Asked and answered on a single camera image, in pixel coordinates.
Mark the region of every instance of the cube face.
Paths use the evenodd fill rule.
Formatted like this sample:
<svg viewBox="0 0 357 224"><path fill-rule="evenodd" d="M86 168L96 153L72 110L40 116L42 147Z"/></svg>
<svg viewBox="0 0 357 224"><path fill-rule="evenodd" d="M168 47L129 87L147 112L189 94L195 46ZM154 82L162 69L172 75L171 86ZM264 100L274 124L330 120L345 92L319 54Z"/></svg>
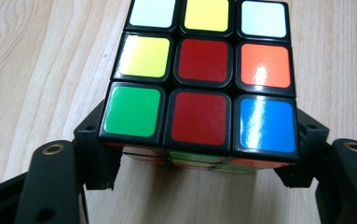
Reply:
<svg viewBox="0 0 357 224"><path fill-rule="evenodd" d="M243 91L295 98L290 47L243 42L236 62L236 83Z"/></svg>
<svg viewBox="0 0 357 224"><path fill-rule="evenodd" d="M234 4L230 0L184 0L181 31L185 35L231 35Z"/></svg>
<svg viewBox="0 0 357 224"><path fill-rule="evenodd" d="M164 102L165 92L160 87L112 83L104 106L99 138L108 146L124 152L130 147L137 150L142 147L143 155L149 155L149 148L158 151Z"/></svg>
<svg viewBox="0 0 357 224"><path fill-rule="evenodd" d="M183 86L223 89L233 75L232 58L225 40L185 38L177 47L174 76Z"/></svg>
<svg viewBox="0 0 357 224"><path fill-rule="evenodd" d="M244 95L235 102L233 154L296 161L295 101Z"/></svg>
<svg viewBox="0 0 357 224"><path fill-rule="evenodd" d="M285 3L132 0L99 139L137 161L234 174L298 162L290 41Z"/></svg>
<svg viewBox="0 0 357 224"><path fill-rule="evenodd" d="M135 0L132 1L125 29L170 33L177 25L176 0Z"/></svg>
<svg viewBox="0 0 357 224"><path fill-rule="evenodd" d="M242 38L291 42L286 3L240 0L238 5L237 30Z"/></svg>
<svg viewBox="0 0 357 224"><path fill-rule="evenodd" d="M230 99L221 92L173 91L169 99L163 150L227 156L230 111Z"/></svg>
<svg viewBox="0 0 357 224"><path fill-rule="evenodd" d="M172 41L166 35L122 36L113 79L162 82L170 70Z"/></svg>

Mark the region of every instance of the wooden table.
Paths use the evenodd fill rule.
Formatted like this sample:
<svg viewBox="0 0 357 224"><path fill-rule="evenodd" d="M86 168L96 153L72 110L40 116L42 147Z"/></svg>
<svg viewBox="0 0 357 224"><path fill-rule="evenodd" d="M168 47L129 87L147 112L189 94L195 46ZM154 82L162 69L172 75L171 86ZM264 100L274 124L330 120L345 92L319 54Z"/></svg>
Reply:
<svg viewBox="0 0 357 224"><path fill-rule="evenodd" d="M357 1L287 1L298 106L357 139ZM130 1L0 0L0 183L104 98ZM310 189L273 171L229 175L124 158L114 191L88 192L91 223L318 223Z"/></svg>

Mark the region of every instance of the green sticker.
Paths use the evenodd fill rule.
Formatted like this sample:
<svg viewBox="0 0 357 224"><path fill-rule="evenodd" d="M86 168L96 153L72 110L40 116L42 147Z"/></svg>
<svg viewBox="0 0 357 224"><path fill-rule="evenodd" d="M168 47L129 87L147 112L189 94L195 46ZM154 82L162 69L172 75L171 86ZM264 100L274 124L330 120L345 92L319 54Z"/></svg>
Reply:
<svg viewBox="0 0 357 224"><path fill-rule="evenodd" d="M172 157L172 159L181 160L181 161L219 162L223 159L217 156L195 154L195 153L188 153L188 152L177 152L177 151L171 151L170 156Z"/></svg>
<svg viewBox="0 0 357 224"><path fill-rule="evenodd" d="M223 166L219 167L219 169L226 170L226 171L240 171L240 172L245 172L245 173L258 170L254 167L235 166L235 165L223 165Z"/></svg>
<svg viewBox="0 0 357 224"><path fill-rule="evenodd" d="M175 165L187 165L187 166L198 166L198 167L210 167L212 164L206 162L199 162L199 161L179 161L179 160L172 160Z"/></svg>
<svg viewBox="0 0 357 224"><path fill-rule="evenodd" d="M140 137L155 133L160 92L154 89L118 86L109 98L104 129Z"/></svg>

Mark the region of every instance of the yellow sticker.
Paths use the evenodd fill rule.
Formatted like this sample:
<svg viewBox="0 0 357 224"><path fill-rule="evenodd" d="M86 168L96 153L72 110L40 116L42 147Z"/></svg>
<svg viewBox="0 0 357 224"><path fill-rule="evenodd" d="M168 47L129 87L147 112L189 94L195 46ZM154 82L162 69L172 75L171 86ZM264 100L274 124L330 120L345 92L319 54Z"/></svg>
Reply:
<svg viewBox="0 0 357 224"><path fill-rule="evenodd" d="M224 32L227 27L227 0L187 0L186 29Z"/></svg>
<svg viewBox="0 0 357 224"><path fill-rule="evenodd" d="M166 74L170 41L162 37L129 35L118 72L126 76L163 77Z"/></svg>

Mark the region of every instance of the orange sticker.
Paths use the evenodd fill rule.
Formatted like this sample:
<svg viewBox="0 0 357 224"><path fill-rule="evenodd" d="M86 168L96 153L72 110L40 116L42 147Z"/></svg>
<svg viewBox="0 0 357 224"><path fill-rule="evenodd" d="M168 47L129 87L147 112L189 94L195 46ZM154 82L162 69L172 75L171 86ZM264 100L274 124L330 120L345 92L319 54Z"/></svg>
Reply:
<svg viewBox="0 0 357 224"><path fill-rule="evenodd" d="M244 44L241 47L241 81L248 85L289 87L291 76L288 49Z"/></svg>

